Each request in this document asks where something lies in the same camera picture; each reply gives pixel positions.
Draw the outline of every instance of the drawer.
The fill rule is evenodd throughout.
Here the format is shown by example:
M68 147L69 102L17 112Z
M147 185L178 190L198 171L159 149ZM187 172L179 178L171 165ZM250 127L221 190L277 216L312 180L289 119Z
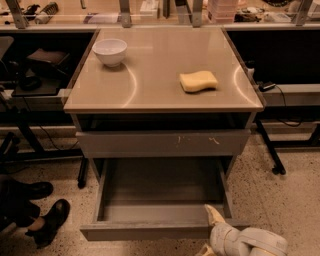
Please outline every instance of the drawer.
M93 223L81 232L89 241L207 239L204 205L222 215L229 205L220 166L212 157L105 160Z
M87 158L237 155L249 129L77 132Z

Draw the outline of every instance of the countertop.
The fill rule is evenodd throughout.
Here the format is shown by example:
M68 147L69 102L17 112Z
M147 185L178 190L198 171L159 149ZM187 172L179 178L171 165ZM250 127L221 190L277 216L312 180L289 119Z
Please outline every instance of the countertop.
M64 106L67 113L244 112L263 105L221 28L103 28L96 40L127 42L117 68L90 51ZM180 73L211 71L216 90L186 93Z

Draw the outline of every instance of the table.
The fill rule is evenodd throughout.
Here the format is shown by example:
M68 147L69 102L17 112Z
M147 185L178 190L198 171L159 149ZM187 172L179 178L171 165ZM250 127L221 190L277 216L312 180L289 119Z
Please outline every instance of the table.
M226 185L263 104L221 28L105 27L127 42L117 68L91 51L64 106L100 182L88 240L208 238L204 208L235 225ZM180 73L209 70L217 90L185 93Z

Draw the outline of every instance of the black shoe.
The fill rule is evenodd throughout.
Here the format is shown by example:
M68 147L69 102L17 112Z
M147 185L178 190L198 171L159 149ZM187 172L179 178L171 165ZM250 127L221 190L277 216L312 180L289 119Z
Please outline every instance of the black shoe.
M53 192L53 186L50 182L21 183L21 186L24 195L29 200L45 198Z
M68 218L70 211L70 204L65 199L58 200L50 209L47 215L43 216L45 219L44 227L38 231L28 231L27 236L33 236L37 244L37 248L51 244L55 238L58 229Z

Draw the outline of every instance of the pants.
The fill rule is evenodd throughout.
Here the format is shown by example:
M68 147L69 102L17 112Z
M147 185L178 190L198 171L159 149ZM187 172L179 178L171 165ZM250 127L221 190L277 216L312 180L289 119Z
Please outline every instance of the pants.
M30 202L21 185L10 176L0 174L0 215L18 227L28 227L40 216L40 208Z

